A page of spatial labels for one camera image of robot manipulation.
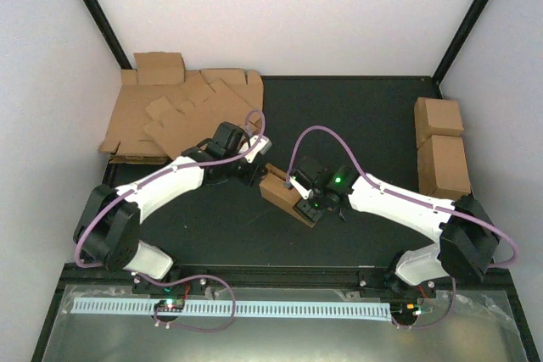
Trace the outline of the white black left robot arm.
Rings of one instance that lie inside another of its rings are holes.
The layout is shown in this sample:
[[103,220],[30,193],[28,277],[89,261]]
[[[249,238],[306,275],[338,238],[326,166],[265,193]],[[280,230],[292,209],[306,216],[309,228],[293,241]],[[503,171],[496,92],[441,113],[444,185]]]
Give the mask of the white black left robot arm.
[[95,187],[74,232],[75,260],[81,268],[103,266],[145,275],[163,293],[175,292],[182,273],[174,259],[140,238],[142,223],[182,194],[232,178],[251,186],[265,173],[260,160],[271,141],[241,127],[221,123],[204,139],[165,167],[118,187]]

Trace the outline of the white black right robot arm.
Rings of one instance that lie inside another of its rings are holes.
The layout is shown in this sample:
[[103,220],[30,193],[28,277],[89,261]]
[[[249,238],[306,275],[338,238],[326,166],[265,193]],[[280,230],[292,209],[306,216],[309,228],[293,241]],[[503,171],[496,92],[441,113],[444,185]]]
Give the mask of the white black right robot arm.
[[447,276],[481,282],[500,241],[483,226],[488,218],[471,196],[456,201],[423,196],[348,165],[331,171],[311,158],[288,172],[287,184],[300,194],[295,211],[311,222],[327,210],[352,209],[391,220],[430,240],[426,247],[399,252],[392,261],[385,284],[396,297]]

